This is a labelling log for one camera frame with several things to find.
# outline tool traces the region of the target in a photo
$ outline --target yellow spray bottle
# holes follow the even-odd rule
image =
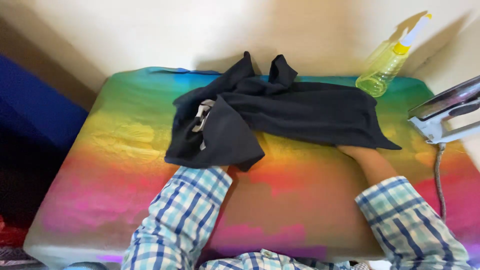
[[[431,18],[431,14],[421,17],[415,27],[413,27],[402,41],[384,50],[383,53],[373,61],[368,70],[357,79],[355,85],[372,97],[376,98],[383,95],[389,83],[392,82],[408,58],[408,50],[410,49],[413,39],[415,39],[417,33]]]

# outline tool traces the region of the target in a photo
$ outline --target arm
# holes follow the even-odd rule
[[[180,167],[133,233],[122,269],[193,269],[231,183],[218,167]]]
[[[393,269],[472,269],[463,245],[380,153],[339,149],[358,162],[371,185],[355,201]]]

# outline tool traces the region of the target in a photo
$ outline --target black fabric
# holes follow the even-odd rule
[[[252,130],[317,144],[401,149],[382,134],[370,95],[356,87],[294,82],[296,76],[278,55],[263,81],[245,52],[209,85],[173,102],[177,113],[165,161],[191,168],[234,164],[247,171],[265,155]],[[206,99],[216,102],[203,131],[193,132]]]

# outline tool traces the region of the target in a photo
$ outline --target white wall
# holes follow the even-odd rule
[[[480,75],[480,19],[470,24],[460,35],[429,58],[414,74],[424,81],[433,93]],[[480,121],[480,110],[458,116],[449,121],[459,128]],[[480,134],[463,139],[466,150],[480,169]]]
[[[412,73],[479,14],[478,0],[0,0],[0,16],[85,85],[147,66],[226,70],[249,50],[267,74],[351,75],[429,11]]]

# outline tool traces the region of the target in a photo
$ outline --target plaid shirt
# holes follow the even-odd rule
[[[122,269],[193,269],[232,179],[220,168],[180,167],[133,233]],[[405,177],[355,198],[393,269],[472,269],[465,248]],[[268,250],[208,261],[206,270],[348,270],[344,263],[294,259]]]

